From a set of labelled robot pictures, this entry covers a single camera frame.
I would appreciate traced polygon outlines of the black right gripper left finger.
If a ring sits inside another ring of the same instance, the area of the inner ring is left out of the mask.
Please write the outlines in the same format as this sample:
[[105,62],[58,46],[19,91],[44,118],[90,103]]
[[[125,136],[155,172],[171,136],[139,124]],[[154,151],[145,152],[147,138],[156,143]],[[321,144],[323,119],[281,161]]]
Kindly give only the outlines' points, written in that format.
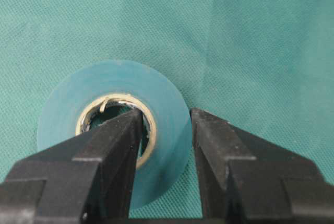
[[17,161],[1,184],[1,223],[127,218],[142,128],[133,109]]

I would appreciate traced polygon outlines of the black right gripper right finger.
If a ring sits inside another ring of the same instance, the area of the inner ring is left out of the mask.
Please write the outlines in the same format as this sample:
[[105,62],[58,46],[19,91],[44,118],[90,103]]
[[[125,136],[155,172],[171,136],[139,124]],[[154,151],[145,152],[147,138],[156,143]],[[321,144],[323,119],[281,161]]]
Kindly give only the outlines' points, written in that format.
[[333,223],[333,185],[314,161],[201,109],[190,114],[205,218]]

